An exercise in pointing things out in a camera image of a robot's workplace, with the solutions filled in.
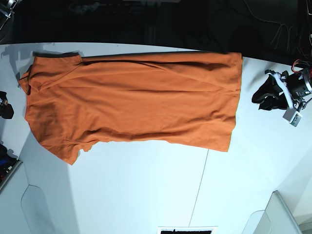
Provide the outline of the orange t-shirt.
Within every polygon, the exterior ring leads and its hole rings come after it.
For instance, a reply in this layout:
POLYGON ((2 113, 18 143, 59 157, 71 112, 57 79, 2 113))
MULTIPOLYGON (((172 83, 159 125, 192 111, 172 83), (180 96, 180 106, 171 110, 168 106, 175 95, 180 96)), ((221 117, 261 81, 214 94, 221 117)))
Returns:
POLYGON ((19 84, 39 144, 74 164, 98 142, 163 140, 226 152, 240 53, 35 55, 19 84))

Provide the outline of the grey tool tray, left edge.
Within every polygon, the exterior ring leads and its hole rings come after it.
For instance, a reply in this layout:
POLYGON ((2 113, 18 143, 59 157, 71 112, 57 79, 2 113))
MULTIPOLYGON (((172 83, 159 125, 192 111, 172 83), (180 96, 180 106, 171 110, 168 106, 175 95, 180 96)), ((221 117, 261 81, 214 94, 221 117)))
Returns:
POLYGON ((0 192, 2 192, 13 177, 22 161, 9 155, 9 150, 0 142, 0 192))

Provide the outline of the grey box, bottom right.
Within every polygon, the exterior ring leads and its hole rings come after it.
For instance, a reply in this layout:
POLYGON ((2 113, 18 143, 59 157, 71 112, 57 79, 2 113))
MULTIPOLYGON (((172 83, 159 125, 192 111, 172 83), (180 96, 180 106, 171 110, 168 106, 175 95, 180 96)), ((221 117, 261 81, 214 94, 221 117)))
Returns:
POLYGON ((243 234, 301 234, 279 191, 274 191, 264 210, 251 214, 243 234))

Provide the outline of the white framed black panel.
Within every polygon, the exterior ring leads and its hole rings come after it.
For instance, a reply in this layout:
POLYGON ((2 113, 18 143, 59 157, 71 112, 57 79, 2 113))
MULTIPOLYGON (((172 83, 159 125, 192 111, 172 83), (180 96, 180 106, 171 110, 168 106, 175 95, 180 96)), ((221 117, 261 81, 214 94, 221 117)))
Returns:
POLYGON ((218 227, 158 227, 157 234, 215 234, 218 227))

